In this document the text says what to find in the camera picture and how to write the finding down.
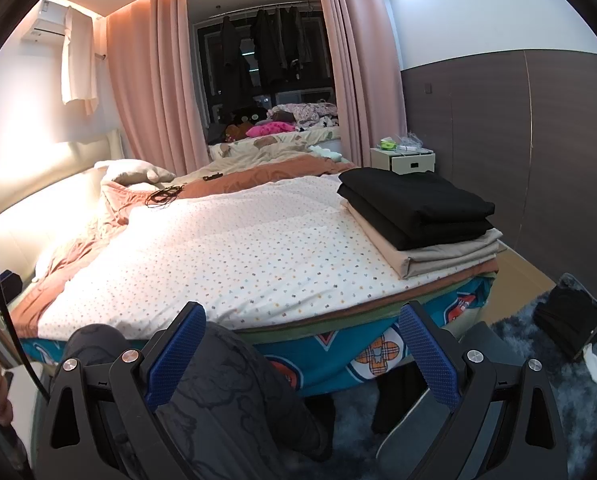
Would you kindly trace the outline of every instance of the orange blanket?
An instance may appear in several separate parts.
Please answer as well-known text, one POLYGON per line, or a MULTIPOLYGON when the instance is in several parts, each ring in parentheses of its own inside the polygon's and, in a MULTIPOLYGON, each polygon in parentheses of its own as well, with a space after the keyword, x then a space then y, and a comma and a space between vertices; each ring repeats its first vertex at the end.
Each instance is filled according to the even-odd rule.
MULTIPOLYGON (((214 194, 234 193, 268 182, 301 176, 341 173, 350 168, 354 168, 351 163, 333 162, 328 158, 302 155, 284 162, 265 164, 231 173, 216 180, 208 182, 198 180, 186 184, 178 198, 200 198, 214 194)), ((12 320, 19 337, 37 337, 40 317, 63 292, 65 284, 80 269, 88 266, 107 247, 112 238, 127 227, 132 208, 143 205, 149 195, 150 192, 133 192, 115 182, 101 185, 98 209, 84 232, 54 251, 47 274, 12 312, 12 320)))

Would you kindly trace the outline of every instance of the brown wall panel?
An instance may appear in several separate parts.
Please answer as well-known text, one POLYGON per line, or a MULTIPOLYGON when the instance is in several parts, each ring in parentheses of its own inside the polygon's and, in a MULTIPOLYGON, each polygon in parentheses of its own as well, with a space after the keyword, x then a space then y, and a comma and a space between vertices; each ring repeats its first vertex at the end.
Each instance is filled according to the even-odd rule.
POLYGON ((597 55, 528 50, 533 152, 520 254, 597 295, 597 55))
POLYGON ((523 52, 447 62, 453 130, 453 183, 496 204, 490 218, 514 244, 530 167, 530 91, 523 52))
POLYGON ((493 223, 522 256, 597 296, 597 55, 496 52, 402 78, 410 129, 440 150, 441 174, 496 203, 493 223))
POLYGON ((403 70, 407 128, 436 154, 436 172, 452 180, 450 83, 443 63, 403 70))

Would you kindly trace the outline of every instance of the black bag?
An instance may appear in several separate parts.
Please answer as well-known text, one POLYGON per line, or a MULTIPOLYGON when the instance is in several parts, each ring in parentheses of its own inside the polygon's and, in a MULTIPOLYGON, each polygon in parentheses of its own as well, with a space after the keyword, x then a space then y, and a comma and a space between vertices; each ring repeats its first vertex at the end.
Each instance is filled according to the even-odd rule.
POLYGON ((557 285, 546 303, 537 305, 533 319, 572 361, 597 333, 597 305, 583 290, 557 285))

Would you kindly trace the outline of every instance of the metal screw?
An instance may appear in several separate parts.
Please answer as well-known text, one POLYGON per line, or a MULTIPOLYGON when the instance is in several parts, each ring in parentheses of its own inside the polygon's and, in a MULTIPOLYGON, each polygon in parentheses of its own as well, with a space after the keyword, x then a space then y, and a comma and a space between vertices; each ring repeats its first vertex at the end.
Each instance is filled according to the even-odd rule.
POLYGON ((530 359, 528 361, 528 366, 535 372, 538 372, 541 370, 541 368, 543 368, 541 361, 539 361, 538 359, 530 359))
POLYGON ((63 363, 63 370, 69 372, 78 366, 78 361, 76 359, 68 359, 63 363))
POLYGON ((467 358, 473 363, 480 363, 483 360, 483 354, 478 350, 470 350, 467 352, 467 358))
POLYGON ((125 352, 123 352, 121 359, 123 359, 123 361, 125 361, 126 363, 133 363, 134 361, 136 361, 136 359, 138 359, 138 351, 126 350, 125 352))

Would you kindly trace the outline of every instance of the pink plush toy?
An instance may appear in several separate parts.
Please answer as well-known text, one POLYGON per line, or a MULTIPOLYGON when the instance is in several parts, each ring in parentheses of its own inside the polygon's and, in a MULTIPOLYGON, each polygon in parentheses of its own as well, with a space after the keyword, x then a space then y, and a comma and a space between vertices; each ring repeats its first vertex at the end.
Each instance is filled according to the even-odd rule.
POLYGON ((294 131, 296 131, 294 124, 274 121, 274 123, 262 124, 261 126, 253 126, 247 131, 245 135, 247 135, 248 137, 262 137, 265 135, 282 134, 285 132, 294 131))

